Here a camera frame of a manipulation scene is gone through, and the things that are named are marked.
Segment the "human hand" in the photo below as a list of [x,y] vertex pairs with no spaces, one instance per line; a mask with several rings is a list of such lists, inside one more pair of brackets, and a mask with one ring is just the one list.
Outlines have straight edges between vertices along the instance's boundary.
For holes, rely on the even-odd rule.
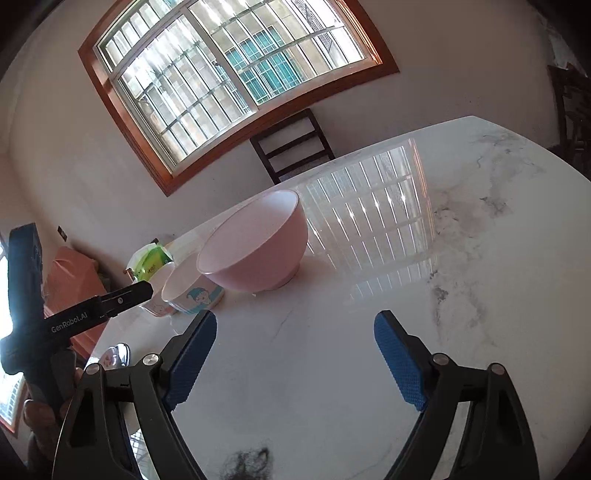
[[[82,369],[76,368],[74,372],[74,385],[77,385],[82,377]],[[66,416],[70,407],[70,400],[66,400],[60,408],[60,420]],[[24,422],[33,431],[35,441],[41,453],[53,461],[56,454],[57,439],[60,435],[60,425],[49,405],[35,400],[27,400],[24,405]]]

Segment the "white marble tabletop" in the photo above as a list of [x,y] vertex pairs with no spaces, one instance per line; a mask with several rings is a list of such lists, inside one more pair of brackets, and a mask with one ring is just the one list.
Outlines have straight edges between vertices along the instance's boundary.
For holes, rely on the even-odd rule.
[[[418,417],[374,341],[383,309],[460,365],[504,364],[541,478],[554,478],[591,424],[591,183],[539,145],[468,117],[273,188],[303,200],[301,268],[279,290],[226,293],[213,309],[216,342],[173,413],[208,478],[236,452],[268,446],[275,479],[382,480]],[[175,240],[175,260],[236,208]],[[126,342],[135,362],[190,320],[132,309],[109,322],[94,355]],[[434,478],[449,472],[461,429]]]

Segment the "pink bowl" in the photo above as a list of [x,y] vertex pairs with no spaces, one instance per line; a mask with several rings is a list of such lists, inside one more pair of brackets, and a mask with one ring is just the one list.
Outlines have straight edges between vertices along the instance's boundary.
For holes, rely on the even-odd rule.
[[273,290],[296,274],[307,241],[300,197],[277,190],[223,222],[205,242],[197,269],[231,290]]

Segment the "metal screw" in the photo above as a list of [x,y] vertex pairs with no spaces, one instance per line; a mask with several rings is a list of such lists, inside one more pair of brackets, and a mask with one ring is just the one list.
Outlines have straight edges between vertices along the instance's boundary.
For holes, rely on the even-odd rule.
[[94,375],[99,370],[100,370],[99,364],[90,364],[88,367],[86,367],[86,373],[89,375]]
[[149,353],[144,357],[142,362],[144,363],[144,365],[154,365],[158,360],[158,355],[156,355],[155,353]]
[[445,353],[436,353],[433,355],[433,361],[437,365],[447,365],[449,363],[449,357]]
[[503,367],[501,364],[492,364],[491,370],[493,371],[493,373],[496,373],[497,375],[505,374],[505,367]]

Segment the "white bowl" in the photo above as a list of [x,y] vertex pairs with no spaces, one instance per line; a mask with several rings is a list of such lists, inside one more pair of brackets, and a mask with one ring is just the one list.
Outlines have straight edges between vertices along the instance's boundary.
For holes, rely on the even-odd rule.
[[169,276],[162,290],[162,299],[177,310],[195,314],[213,308],[224,289],[197,270],[198,252],[192,253]]
[[167,263],[160,267],[158,271],[148,280],[150,285],[152,285],[154,294],[150,300],[140,305],[140,307],[142,307],[147,312],[150,312],[155,317],[164,317],[166,315],[172,315],[174,312],[176,312],[174,307],[170,306],[162,299],[162,289],[164,288],[164,284],[173,271],[174,263]]

